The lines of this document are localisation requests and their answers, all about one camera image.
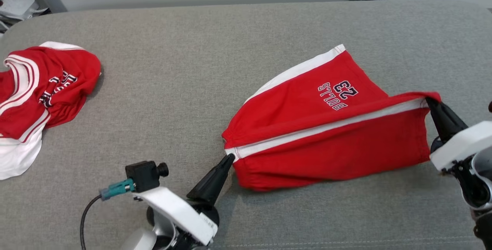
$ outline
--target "gray fabric surface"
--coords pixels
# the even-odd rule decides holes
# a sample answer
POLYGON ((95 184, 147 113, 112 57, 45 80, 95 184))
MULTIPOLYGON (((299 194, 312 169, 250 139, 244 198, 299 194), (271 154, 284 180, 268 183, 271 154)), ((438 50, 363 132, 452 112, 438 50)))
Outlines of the gray fabric surface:
MULTIPOLYGON (((246 98, 340 43, 388 94, 436 90, 468 124, 491 118, 492 14, 465 3, 72 12, 15 25, 0 57, 48 40, 93 52, 103 75, 75 120, 44 132, 31 168, 0 182, 1 249, 78 248, 84 207, 133 162, 167 162, 161 183, 186 194, 222 158, 220 134, 246 98)), ((232 175, 218 209, 218 250, 483 248, 457 182, 429 163, 261 194, 232 175)), ((86 245, 118 248, 147 226, 145 210, 130 195, 97 202, 86 245)))

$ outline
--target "red fabric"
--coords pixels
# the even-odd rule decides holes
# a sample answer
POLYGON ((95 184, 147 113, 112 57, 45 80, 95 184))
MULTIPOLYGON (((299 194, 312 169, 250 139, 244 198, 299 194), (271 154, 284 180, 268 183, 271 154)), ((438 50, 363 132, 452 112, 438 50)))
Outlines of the red fabric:
MULTIPOLYGON (((440 100, 437 93, 388 97, 344 51, 322 66, 247 101, 223 133, 225 149, 343 122, 414 99, 419 103, 418 99, 426 96, 440 100), (334 109, 328 104, 330 101, 333 106, 343 105, 334 109)), ((427 108, 417 106, 238 157, 233 165, 239 184, 254 190, 300 187, 327 179, 358 178, 427 161, 429 148, 424 123, 427 112, 427 108)))
POLYGON ((11 70, 0 75, 0 108, 19 101, 12 95, 15 86, 12 76, 16 70, 21 75, 23 71, 26 77, 19 78, 19 88, 26 84, 34 86, 32 81, 37 80, 34 91, 24 94, 28 96, 26 101, 0 113, 0 133, 14 139, 21 138, 45 110, 50 115, 47 128, 72 120, 84 105, 86 95, 91 94, 100 75, 100 61, 94 54, 81 48, 60 50, 30 47, 12 52, 4 62, 6 66, 9 63, 17 66, 10 66, 11 70))

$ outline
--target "number 23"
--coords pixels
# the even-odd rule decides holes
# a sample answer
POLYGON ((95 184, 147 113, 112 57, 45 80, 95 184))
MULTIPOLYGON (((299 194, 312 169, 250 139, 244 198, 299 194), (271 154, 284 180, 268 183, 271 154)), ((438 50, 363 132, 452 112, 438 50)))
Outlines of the number 23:
POLYGON ((334 91, 336 91, 339 94, 339 97, 341 99, 347 99, 348 96, 354 96, 358 94, 359 92, 350 85, 348 81, 343 81, 339 82, 337 85, 333 86, 334 91))

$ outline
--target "white stripe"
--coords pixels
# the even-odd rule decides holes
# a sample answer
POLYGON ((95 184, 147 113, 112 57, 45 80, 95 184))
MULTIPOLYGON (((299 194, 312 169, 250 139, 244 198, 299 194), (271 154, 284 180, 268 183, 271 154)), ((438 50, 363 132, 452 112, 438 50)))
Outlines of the white stripe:
POLYGON ((0 139, 0 180, 24 173, 34 162, 42 145, 42 130, 31 135, 29 142, 0 139))
POLYGON ((317 135, 322 132, 340 128, 342 126, 347 126, 349 124, 354 124, 362 121, 367 121, 367 120, 372 120, 372 119, 377 119, 380 117, 388 116, 388 115, 394 115, 398 114, 401 112, 406 112, 410 110, 415 110, 418 108, 424 108, 428 107, 427 102, 425 101, 425 98, 417 98, 411 101, 406 101, 404 103, 399 103, 397 105, 393 105, 387 108, 384 108, 382 110, 378 110, 372 113, 352 117, 349 119, 345 119, 342 121, 337 121, 333 123, 328 123, 324 124, 321 126, 316 126, 310 129, 305 129, 301 131, 296 131, 290 134, 285 134, 281 135, 275 138, 270 138, 264 141, 260 141, 257 143, 252 143, 240 147, 235 147, 235 148, 229 148, 225 149, 226 154, 235 154, 236 159, 234 161, 237 161, 238 159, 242 159, 244 157, 248 157, 249 155, 274 148, 279 145, 283 145, 289 142, 293 142, 302 138, 306 138, 309 136, 317 135))
POLYGON ((74 49, 84 50, 82 47, 79 47, 78 45, 68 44, 68 43, 51 42, 51 41, 44 42, 39 46, 52 48, 52 49, 58 49, 58 50, 74 50, 74 49))
POLYGON ((273 87, 278 86, 289 79, 302 75, 303 73, 307 73, 308 71, 314 68, 318 68, 319 66, 324 65, 325 63, 333 60, 335 57, 337 57, 339 54, 341 54, 344 51, 345 51, 345 47, 343 46, 343 44, 341 44, 336 46, 332 50, 328 51, 327 53, 320 54, 312 59, 300 63, 297 66, 293 66, 292 68, 274 77, 272 80, 267 82, 267 84, 263 85, 258 91, 256 91, 256 93, 254 93, 252 96, 246 99, 245 103, 248 102, 253 97, 261 93, 264 93, 265 91, 268 91, 269 89, 272 89, 273 87))
POLYGON ((17 69, 13 66, 10 67, 10 69, 12 70, 12 73, 14 75, 14 91, 17 93, 17 88, 19 87, 19 80, 17 80, 17 75, 19 75, 17 69))
POLYGON ((37 119, 37 121, 34 122, 34 124, 32 124, 24 132, 24 134, 22 134, 22 136, 19 138, 19 141, 26 142, 28 140, 28 138, 29 138, 28 137, 29 135, 32 135, 32 134, 36 133, 36 131, 39 130, 40 128, 43 129, 44 126, 46 125, 46 123, 48 122, 49 117, 50 117, 50 114, 48 113, 48 110, 45 109, 44 112, 43 112, 43 114, 41 115, 41 117, 39 117, 39 119, 37 119))
POLYGON ((18 86, 19 89, 16 94, 12 95, 9 99, 0 103, 0 115, 5 112, 7 109, 20 106, 24 102, 26 102, 29 97, 32 95, 34 90, 36 89, 39 83, 39 70, 37 65, 34 63, 33 66, 24 65, 23 63, 16 63, 15 60, 5 59, 4 64, 9 65, 10 67, 15 67, 19 73, 18 86))

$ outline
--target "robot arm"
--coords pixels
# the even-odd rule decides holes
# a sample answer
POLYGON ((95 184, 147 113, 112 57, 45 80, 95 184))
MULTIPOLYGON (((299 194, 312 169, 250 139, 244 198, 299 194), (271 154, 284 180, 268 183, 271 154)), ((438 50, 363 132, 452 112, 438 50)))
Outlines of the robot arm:
POLYGON ((149 205, 147 220, 153 225, 153 231, 138 229, 121 250, 207 249, 213 243, 219 225, 214 204, 234 158, 233 154, 223 157, 186 195, 186 200, 166 187, 159 187, 159 175, 163 175, 155 174, 162 170, 155 170, 154 162, 126 166, 127 177, 135 184, 134 199, 149 205))
POLYGON ((476 222, 475 236, 492 250, 492 122, 468 127, 444 103, 426 100, 439 133, 430 160, 443 175, 458 180, 476 222))

